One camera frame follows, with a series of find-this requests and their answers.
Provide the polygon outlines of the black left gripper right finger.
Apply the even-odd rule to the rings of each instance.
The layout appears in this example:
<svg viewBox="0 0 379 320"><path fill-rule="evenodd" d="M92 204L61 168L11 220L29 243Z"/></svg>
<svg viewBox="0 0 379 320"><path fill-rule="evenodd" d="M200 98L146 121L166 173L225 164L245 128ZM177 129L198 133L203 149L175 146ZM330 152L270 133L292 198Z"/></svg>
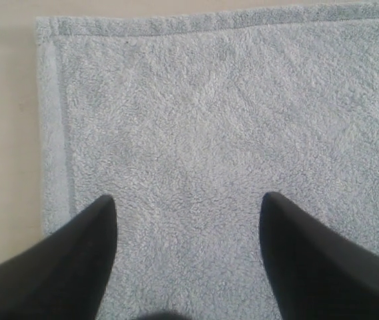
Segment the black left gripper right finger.
<svg viewBox="0 0 379 320"><path fill-rule="evenodd" d="M283 319L379 319L379 256L278 192L260 212L264 268Z"/></svg>

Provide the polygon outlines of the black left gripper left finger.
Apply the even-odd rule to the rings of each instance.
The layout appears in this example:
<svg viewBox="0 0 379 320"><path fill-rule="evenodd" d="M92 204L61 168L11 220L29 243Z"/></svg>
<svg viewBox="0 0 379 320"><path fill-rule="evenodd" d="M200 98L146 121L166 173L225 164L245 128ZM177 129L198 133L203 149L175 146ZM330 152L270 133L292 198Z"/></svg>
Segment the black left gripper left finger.
<svg viewBox="0 0 379 320"><path fill-rule="evenodd" d="M116 250L115 202L102 195L0 264L0 319L95 319Z"/></svg>

